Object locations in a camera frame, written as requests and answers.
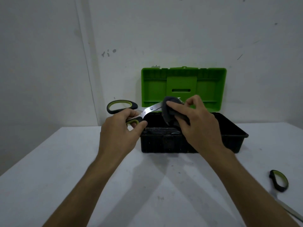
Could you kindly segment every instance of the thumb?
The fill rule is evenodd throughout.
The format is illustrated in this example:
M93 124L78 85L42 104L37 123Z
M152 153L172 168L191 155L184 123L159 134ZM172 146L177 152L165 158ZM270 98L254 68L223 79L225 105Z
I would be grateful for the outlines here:
M178 123L180 124L182 133L186 133L188 131L188 129L190 128L190 126L187 124L187 122L184 119L182 119L178 116L175 116L175 118L178 121Z
M131 131L131 134L133 136L135 136L136 139L138 139L142 133L142 131L144 130L144 128L146 128L147 126L147 121L141 121L139 122L136 127Z

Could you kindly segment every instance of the white wall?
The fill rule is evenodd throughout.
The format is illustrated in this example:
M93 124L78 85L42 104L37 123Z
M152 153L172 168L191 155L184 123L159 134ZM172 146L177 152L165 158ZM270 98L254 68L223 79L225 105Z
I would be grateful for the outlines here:
M226 117L303 128L303 0L89 4L105 103L115 98L141 104L144 67L225 67Z
M74 0L1 0L0 174L61 126L97 126Z

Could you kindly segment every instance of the right hand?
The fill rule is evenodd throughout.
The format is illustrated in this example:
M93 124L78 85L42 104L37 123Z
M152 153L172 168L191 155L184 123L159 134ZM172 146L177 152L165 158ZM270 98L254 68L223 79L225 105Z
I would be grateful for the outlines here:
M187 99L184 105L171 101L167 101L166 104L189 118L191 125L175 116L186 140L202 157L207 160L208 156L226 149L222 142L218 120L207 111L198 95Z

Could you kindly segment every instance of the scissor blade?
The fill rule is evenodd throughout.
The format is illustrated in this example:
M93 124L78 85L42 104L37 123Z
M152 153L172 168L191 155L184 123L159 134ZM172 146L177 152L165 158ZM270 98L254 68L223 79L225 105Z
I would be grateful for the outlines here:
M152 105L152 106L146 108L144 111L142 111L142 113L140 114L140 116L141 116L142 118L144 118L144 116L145 116L146 114L148 114L148 113L150 113L150 112L152 112L152 111L158 111L160 107L162 107L162 102L156 103L156 104L154 104L154 105Z
M292 208L290 208L288 205L286 205L284 202L280 201L279 199L276 199L276 201L287 211L289 212L291 215L293 215L295 218L297 218L298 220L300 220L301 222L303 222L303 217L297 213L295 210L293 210Z

